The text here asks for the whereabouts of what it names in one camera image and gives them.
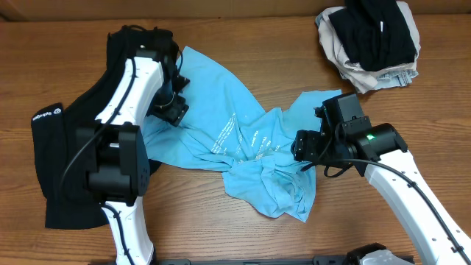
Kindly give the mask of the light blue t-shirt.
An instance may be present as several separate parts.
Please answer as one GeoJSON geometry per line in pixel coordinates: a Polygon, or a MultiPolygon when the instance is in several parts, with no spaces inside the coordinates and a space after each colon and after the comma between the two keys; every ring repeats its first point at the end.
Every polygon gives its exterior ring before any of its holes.
{"type": "Polygon", "coordinates": [[[149,159],[184,169],[221,172],[226,193],[271,218],[306,222],[316,196],[316,172],[291,153],[299,130],[320,129],[314,115],[339,90],[303,92],[288,110],[265,111],[244,84],[204,54],[183,49],[183,96],[189,109],[177,127],[144,120],[149,159]]]}

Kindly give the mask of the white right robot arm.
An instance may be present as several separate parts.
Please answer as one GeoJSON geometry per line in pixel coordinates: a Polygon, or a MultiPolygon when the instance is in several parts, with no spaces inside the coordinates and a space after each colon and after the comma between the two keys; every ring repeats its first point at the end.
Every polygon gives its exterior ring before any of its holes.
{"type": "Polygon", "coordinates": [[[318,131],[300,130],[291,145],[305,168],[355,168],[386,200],[424,264],[469,264],[470,237],[420,174],[408,145],[388,123],[373,126],[354,93],[315,107],[318,131]]]}

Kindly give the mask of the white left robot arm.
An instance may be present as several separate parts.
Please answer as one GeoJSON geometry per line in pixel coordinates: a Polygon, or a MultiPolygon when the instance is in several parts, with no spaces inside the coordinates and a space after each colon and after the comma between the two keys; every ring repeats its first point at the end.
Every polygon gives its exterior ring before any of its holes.
{"type": "Polygon", "coordinates": [[[180,91],[183,54],[140,47],[124,61],[114,94],[94,122],[77,129],[85,189],[106,216],[116,246],[115,264],[156,264],[146,229],[143,196],[151,169],[142,129],[147,116],[176,127],[188,110],[180,91]]]}

